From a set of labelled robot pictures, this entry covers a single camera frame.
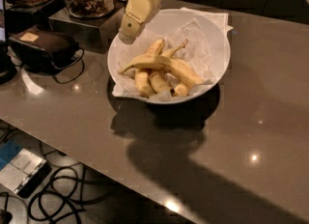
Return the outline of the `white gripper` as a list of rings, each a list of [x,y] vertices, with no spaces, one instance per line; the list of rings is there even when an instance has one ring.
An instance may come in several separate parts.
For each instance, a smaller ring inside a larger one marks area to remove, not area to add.
[[[132,44],[160,10],[160,6],[161,0],[128,0],[119,29],[120,40]]]

